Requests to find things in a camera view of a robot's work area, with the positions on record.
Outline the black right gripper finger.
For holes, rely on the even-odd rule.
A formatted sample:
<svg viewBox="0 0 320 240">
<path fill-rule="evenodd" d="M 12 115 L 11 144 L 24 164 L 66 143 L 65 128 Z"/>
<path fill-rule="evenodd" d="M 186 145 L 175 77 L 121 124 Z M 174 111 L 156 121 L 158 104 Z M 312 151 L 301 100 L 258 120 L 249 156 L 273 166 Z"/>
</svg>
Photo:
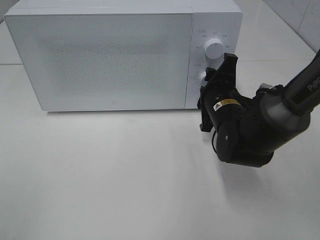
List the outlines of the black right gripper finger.
<svg viewBox="0 0 320 240">
<path fill-rule="evenodd" d="M 204 81 L 206 83 L 213 82 L 217 74 L 217 70 L 215 68 L 207 67 L 205 69 L 205 78 Z"/>
<path fill-rule="evenodd" d="M 235 78 L 238 57 L 233 53 L 224 53 L 223 62 L 217 72 L 221 75 Z"/>
</svg>

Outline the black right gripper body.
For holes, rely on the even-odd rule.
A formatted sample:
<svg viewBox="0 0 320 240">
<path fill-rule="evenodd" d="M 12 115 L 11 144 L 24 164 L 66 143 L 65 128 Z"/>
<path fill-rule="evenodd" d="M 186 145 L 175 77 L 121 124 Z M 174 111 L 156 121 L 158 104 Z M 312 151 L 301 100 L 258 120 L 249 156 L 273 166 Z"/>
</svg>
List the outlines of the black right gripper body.
<svg viewBox="0 0 320 240">
<path fill-rule="evenodd" d="M 242 105 L 236 89 L 236 77 L 215 76 L 202 89 L 201 103 L 212 121 L 212 129 L 218 133 L 237 131 Z"/>
</svg>

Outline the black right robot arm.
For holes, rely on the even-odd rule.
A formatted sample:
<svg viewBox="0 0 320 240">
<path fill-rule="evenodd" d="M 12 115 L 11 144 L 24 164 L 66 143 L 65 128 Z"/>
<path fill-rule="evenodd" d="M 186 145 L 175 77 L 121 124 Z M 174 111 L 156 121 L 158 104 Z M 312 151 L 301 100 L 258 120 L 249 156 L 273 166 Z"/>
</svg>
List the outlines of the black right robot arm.
<svg viewBox="0 0 320 240">
<path fill-rule="evenodd" d="M 252 98 L 236 88 L 236 55 L 208 67 L 197 107 L 200 130 L 212 133 L 212 148 L 224 163 L 260 168 L 275 150 L 303 133 L 320 103 L 320 56 L 287 85 L 262 84 Z"/>
</svg>

